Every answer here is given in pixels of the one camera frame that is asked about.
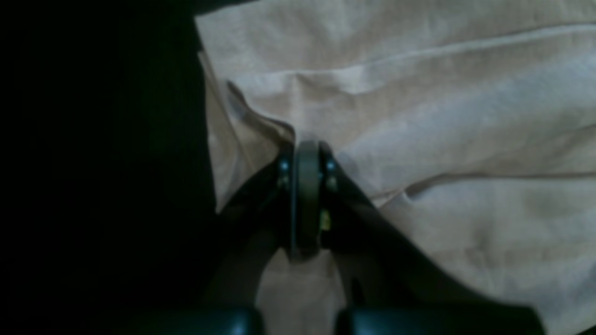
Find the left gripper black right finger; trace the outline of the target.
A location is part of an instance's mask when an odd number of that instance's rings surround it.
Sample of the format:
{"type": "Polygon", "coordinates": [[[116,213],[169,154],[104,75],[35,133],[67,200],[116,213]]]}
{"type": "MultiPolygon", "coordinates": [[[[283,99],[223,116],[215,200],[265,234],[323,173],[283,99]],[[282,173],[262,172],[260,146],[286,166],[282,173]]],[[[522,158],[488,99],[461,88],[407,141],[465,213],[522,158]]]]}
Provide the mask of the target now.
{"type": "Polygon", "coordinates": [[[319,145],[321,199],[331,226],[323,232],[349,307],[488,306],[492,302],[447,275],[372,205],[334,157],[319,145]]]}

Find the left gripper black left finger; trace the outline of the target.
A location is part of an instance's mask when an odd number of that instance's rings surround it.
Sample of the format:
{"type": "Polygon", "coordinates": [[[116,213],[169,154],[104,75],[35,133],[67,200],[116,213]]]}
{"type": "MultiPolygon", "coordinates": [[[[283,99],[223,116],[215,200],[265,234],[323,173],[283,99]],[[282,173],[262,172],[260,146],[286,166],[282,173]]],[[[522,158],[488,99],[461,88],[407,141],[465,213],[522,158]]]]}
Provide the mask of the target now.
{"type": "Polygon", "coordinates": [[[298,262],[319,254],[321,182],[319,144],[304,141],[284,146],[232,196],[212,239],[218,263],[202,305],[251,306],[278,250],[298,262]]]}

